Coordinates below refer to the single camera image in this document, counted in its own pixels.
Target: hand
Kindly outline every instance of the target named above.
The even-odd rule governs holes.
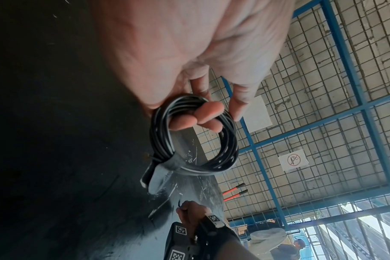
[[[240,120],[277,57],[292,17],[291,0],[91,0],[102,49],[144,110],[189,91],[211,100],[208,70],[234,83],[229,113]],[[171,120],[221,131],[224,110],[208,102]]]
[[[185,201],[180,208],[177,208],[179,219],[188,231],[190,238],[194,237],[199,221],[205,217],[206,213],[211,212],[210,208],[199,205],[194,201]]]

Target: black wire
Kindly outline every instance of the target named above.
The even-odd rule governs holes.
[[[179,114],[188,114],[201,107],[207,99],[185,94],[178,96],[156,109],[152,115],[150,128],[150,141],[154,150],[153,160],[156,162],[165,162],[175,153],[175,148],[171,140],[171,134],[168,128],[169,117]],[[203,165],[188,164],[182,159],[184,165],[176,172],[182,175],[212,175],[230,169],[238,159],[238,142],[236,137],[235,122],[227,111],[216,117],[223,129],[219,133],[221,149],[218,155]]]

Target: black cable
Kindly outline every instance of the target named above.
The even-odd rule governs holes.
[[[152,115],[150,141],[154,150],[153,160],[163,163],[175,153],[171,134],[168,128],[168,119],[180,114],[188,114],[200,108],[207,99],[185,94],[178,96],[156,109]],[[188,164],[182,159],[182,167],[176,172],[182,175],[212,175],[230,169],[238,159],[238,143],[235,122],[227,111],[216,117],[223,129],[219,133],[221,149],[218,155],[203,165]]]

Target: white paper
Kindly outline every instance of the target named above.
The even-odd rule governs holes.
[[[243,119],[245,120],[246,127],[250,133],[272,125],[267,107],[261,96],[257,96],[253,99],[243,115]]]
[[[282,155],[278,157],[278,159],[281,163],[282,169],[285,172],[288,172],[298,167],[309,166],[309,162],[306,159],[305,152],[303,151],[303,149]]]

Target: scratched surface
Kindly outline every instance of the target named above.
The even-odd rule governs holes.
[[[68,2],[0,2],[0,259],[161,259],[178,200],[222,215],[222,196],[214,177],[140,186],[149,120]],[[206,160],[192,129],[174,142]]]

